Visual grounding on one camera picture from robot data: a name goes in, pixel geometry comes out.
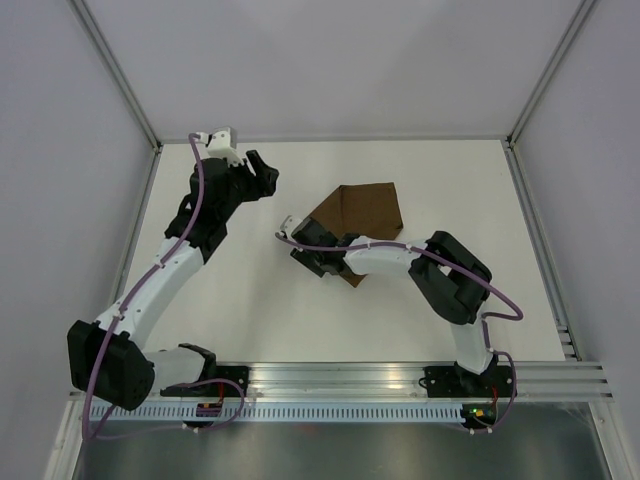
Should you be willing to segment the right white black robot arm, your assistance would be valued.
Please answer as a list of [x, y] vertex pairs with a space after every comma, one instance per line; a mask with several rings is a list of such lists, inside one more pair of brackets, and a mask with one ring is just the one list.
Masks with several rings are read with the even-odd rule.
[[508, 398], [516, 393], [514, 369], [502, 365], [488, 345], [484, 304], [499, 291], [490, 270], [455, 237], [437, 231], [415, 243], [359, 234], [336, 237], [316, 220], [287, 217], [278, 237], [292, 246], [291, 257], [319, 277], [356, 280], [386, 275], [413, 281], [452, 333], [451, 365], [427, 366], [419, 384], [430, 398]]

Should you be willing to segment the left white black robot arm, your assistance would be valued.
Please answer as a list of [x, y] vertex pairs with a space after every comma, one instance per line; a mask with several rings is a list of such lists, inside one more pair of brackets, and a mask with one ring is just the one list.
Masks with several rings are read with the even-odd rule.
[[272, 196], [278, 176], [278, 170], [255, 150], [247, 151], [236, 166], [222, 156], [206, 158], [195, 166], [190, 191], [164, 232], [152, 274], [97, 320], [78, 320], [68, 331], [75, 388], [128, 411], [151, 392], [178, 396], [188, 388], [206, 396], [216, 389], [213, 352], [191, 343], [158, 352], [146, 352], [144, 347], [175, 295], [222, 243], [236, 209]]

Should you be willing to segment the brown cloth napkin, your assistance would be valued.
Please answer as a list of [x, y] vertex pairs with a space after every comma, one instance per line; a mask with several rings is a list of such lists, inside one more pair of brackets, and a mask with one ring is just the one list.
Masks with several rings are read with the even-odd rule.
[[393, 182], [340, 185], [308, 217], [335, 238], [319, 246], [343, 246], [350, 234], [395, 240], [404, 228]]

